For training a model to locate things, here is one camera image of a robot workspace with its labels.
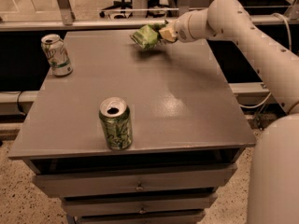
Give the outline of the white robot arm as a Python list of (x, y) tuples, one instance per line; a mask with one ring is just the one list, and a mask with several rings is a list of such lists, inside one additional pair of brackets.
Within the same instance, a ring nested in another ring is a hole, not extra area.
[(186, 12), (160, 34), (175, 42), (228, 40), (242, 52), (286, 116), (271, 123), (253, 151), (247, 224), (299, 224), (299, 58), (259, 30), (237, 0)]

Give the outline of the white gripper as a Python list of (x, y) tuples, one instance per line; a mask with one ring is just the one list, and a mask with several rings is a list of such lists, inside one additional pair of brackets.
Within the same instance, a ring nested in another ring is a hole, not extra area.
[(184, 13), (174, 21), (174, 29), (164, 27), (159, 30), (159, 34), (163, 40), (174, 43), (177, 39), (181, 42), (190, 42), (191, 35), (189, 32), (189, 13)]

